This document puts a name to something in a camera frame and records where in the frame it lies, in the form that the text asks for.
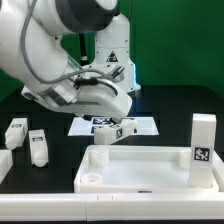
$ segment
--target warning label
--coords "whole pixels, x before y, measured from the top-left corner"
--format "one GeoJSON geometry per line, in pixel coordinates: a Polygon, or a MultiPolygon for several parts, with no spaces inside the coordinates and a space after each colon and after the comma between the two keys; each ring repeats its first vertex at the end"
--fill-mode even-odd
{"type": "Polygon", "coordinates": [[[112,53],[110,54],[109,58],[107,59],[107,62],[119,62],[114,51],[112,51],[112,53]]]}

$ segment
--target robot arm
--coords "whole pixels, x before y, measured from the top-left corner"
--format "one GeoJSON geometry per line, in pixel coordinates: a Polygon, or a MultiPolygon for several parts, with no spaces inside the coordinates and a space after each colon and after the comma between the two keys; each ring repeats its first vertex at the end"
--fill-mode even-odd
{"type": "Polygon", "coordinates": [[[26,85],[25,97],[50,110],[126,116],[131,98],[104,75],[115,67],[99,74],[83,70],[55,39],[104,29],[116,5],[117,0],[0,0],[0,68],[26,85]]]}

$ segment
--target paper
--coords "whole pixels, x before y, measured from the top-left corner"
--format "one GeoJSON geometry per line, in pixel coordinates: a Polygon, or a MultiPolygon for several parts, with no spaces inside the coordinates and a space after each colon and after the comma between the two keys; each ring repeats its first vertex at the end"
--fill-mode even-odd
{"type": "MultiPolygon", "coordinates": [[[[133,135],[159,135],[153,117],[127,117],[124,119],[135,119],[138,127],[133,135]]],[[[91,121],[82,118],[74,118],[68,136],[92,136],[94,130],[114,124],[110,117],[93,117],[91,121]]]]}

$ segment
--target green wall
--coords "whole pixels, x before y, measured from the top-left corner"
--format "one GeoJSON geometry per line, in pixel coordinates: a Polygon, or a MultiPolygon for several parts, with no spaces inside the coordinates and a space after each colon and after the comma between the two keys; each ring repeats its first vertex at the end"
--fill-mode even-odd
{"type": "MultiPolygon", "coordinates": [[[[120,0],[128,17],[129,4],[120,0]]],[[[86,39],[93,60],[93,35],[86,39]]],[[[62,46],[79,59],[77,36],[62,46]]],[[[133,0],[131,57],[141,85],[201,85],[224,98],[224,1],[133,0]]],[[[0,100],[21,86],[0,71],[0,100]]]]}

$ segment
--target black tabletop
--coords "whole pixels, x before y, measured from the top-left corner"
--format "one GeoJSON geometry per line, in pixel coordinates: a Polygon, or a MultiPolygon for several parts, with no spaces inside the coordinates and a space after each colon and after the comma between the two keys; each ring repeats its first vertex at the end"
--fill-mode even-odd
{"type": "MultiPolygon", "coordinates": [[[[15,91],[0,103],[1,149],[5,148],[4,134],[12,119],[25,117],[28,118],[29,130],[44,129],[49,163],[45,168],[31,165],[29,140],[26,137],[24,145],[13,151],[13,168],[0,185],[0,193],[74,192],[73,180],[86,148],[94,142],[93,137],[68,137],[74,115],[51,112],[35,102],[26,100],[20,92],[21,90],[15,91]]],[[[215,150],[223,157],[224,99],[200,86],[143,87],[141,93],[133,97],[129,116],[153,116],[160,134],[130,136],[115,144],[190,146],[193,113],[216,115],[215,150]]]]}

